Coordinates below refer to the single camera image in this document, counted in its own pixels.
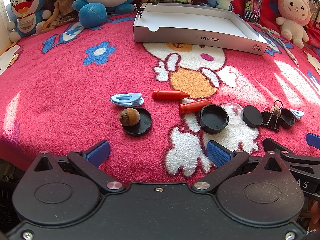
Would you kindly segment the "black binder clip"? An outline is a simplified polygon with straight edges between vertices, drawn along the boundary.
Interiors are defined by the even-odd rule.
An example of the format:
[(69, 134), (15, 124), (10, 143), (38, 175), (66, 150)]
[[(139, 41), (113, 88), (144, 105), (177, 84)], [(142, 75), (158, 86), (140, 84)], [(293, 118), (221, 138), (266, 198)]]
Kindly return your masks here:
[[(280, 100), (274, 101), (273, 105), (278, 105), (281, 109), (283, 107), (283, 103)], [(268, 107), (264, 107), (264, 111), (261, 112), (263, 116), (263, 123), (261, 124), (262, 126), (276, 131), (279, 131), (280, 127), (280, 122), (282, 121), (281, 115), (280, 116), (275, 116), (270, 113), (270, 109)]]

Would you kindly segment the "small light blue clip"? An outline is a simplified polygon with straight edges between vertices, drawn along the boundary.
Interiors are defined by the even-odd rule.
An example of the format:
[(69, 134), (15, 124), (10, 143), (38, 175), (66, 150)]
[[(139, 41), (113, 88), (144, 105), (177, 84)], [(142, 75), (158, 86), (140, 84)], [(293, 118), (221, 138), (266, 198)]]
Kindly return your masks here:
[(304, 112), (303, 111), (298, 111), (295, 109), (290, 109), (290, 112), (293, 114), (293, 116), (297, 119), (297, 120), (301, 120), (302, 117), (304, 116)]

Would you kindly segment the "small black cap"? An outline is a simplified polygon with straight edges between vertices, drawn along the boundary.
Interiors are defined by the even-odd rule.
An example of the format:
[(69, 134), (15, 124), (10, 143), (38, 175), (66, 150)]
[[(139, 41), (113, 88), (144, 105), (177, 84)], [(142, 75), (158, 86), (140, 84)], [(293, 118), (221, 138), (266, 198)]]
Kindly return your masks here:
[(281, 126), (284, 129), (290, 129), (295, 124), (295, 117), (292, 112), (287, 108), (281, 109), (281, 118), (283, 120)]

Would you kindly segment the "black round disc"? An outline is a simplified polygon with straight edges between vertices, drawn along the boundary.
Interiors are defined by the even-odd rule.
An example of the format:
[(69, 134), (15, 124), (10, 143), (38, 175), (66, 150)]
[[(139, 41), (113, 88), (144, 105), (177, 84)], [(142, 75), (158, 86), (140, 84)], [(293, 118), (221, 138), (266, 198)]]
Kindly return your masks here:
[(250, 128), (257, 128), (263, 123), (263, 116), (257, 108), (247, 105), (243, 109), (243, 121)]

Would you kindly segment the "clear plastic dome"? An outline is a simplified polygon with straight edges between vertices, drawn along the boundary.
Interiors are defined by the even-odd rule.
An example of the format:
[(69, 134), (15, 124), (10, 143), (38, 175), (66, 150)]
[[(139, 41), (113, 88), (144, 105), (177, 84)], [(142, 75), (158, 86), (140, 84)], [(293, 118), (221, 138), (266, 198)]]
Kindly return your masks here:
[(243, 119), (244, 113), (242, 107), (234, 102), (229, 102), (223, 105), (223, 108), (229, 116), (229, 123), (231, 125), (238, 125)]

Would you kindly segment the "black round cap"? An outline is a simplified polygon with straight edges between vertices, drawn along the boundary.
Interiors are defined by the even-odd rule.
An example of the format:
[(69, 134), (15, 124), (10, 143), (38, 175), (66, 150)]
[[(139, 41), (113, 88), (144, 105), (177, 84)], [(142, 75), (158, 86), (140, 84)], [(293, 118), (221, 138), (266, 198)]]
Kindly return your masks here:
[(200, 111), (200, 126), (207, 133), (220, 133), (228, 123), (229, 116), (221, 106), (206, 105)]

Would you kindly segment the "brown hazelnut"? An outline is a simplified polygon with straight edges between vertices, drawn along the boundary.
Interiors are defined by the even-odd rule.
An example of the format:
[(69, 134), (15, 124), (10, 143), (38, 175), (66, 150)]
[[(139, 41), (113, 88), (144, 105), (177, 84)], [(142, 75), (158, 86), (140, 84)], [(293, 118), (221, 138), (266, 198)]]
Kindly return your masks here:
[(118, 119), (123, 126), (133, 126), (139, 123), (140, 113), (134, 108), (126, 108), (120, 112)]
[(275, 116), (280, 116), (281, 108), (278, 105), (273, 105), (270, 109), (270, 113)]

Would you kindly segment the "black round lid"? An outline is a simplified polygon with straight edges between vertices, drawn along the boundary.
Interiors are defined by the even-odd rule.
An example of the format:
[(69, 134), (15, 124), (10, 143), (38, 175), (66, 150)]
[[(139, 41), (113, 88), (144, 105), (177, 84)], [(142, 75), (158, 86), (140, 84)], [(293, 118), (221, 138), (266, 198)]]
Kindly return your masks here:
[(133, 126), (122, 126), (123, 130), (133, 136), (133, 137), (140, 137), (148, 133), (152, 125), (152, 117), (150, 112), (142, 107), (134, 108), (140, 113), (140, 121), (136, 125)]

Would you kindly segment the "light blue hair clip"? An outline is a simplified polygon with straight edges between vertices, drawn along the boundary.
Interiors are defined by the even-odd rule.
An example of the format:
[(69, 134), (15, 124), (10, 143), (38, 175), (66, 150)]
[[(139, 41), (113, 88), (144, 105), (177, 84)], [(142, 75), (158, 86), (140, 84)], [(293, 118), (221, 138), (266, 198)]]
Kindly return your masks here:
[(138, 107), (144, 103), (141, 93), (116, 94), (111, 96), (110, 100), (121, 107)]

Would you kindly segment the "white cardboard box tray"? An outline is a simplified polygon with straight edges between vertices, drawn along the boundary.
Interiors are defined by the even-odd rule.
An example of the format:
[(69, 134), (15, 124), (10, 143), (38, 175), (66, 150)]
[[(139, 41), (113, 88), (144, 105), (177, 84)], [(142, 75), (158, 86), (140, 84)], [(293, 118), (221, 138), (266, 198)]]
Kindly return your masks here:
[(268, 42), (237, 14), (193, 4), (147, 3), (133, 24), (135, 42), (182, 43), (263, 55)]

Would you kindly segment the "pink bunny plush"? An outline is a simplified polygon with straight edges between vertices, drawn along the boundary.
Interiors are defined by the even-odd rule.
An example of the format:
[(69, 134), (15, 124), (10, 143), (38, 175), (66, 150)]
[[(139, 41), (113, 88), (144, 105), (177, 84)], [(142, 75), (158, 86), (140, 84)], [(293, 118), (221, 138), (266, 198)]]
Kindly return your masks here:
[(278, 0), (280, 17), (276, 24), (280, 26), (280, 35), (302, 49), (309, 37), (304, 26), (310, 21), (309, 0)]

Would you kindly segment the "smartphone with lit screen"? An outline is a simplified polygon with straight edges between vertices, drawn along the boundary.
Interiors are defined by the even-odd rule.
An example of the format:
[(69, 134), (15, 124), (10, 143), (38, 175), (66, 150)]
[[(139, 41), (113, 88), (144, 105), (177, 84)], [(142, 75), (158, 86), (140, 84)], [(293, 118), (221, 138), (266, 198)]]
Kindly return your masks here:
[(244, 20), (248, 22), (260, 22), (262, 0), (246, 0)]

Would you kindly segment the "binder clip on box edge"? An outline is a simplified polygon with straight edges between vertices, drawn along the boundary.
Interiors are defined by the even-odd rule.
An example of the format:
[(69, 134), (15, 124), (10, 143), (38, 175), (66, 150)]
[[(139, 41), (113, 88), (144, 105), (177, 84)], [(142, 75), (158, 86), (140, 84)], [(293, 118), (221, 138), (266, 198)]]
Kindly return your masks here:
[(142, 17), (142, 14), (146, 8), (146, 6), (148, 5), (147, 3), (142, 3), (142, 5), (139, 7), (136, 3), (133, 3), (134, 7), (135, 7), (135, 11), (137, 12), (137, 16), (139, 18)]

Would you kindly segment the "brown haired baby doll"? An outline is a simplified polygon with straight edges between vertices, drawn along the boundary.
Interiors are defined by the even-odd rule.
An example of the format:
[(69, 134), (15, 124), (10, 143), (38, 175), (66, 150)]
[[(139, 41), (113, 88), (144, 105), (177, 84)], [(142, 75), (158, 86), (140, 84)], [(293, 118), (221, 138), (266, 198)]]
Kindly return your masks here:
[(73, 9), (74, 1), (76, 0), (48, 0), (49, 7), (53, 10), (53, 13), (42, 24), (42, 33), (73, 22), (78, 16), (78, 13)]

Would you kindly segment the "Doraemon plush toy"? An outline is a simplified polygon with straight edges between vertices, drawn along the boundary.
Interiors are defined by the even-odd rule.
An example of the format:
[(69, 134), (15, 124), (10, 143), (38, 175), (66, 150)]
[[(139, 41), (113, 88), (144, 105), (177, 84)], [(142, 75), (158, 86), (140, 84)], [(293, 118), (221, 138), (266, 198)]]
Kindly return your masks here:
[(43, 9), (45, 3), (46, 0), (12, 0), (10, 9), (15, 17), (7, 25), (11, 42), (42, 33), (44, 21), (52, 15)]

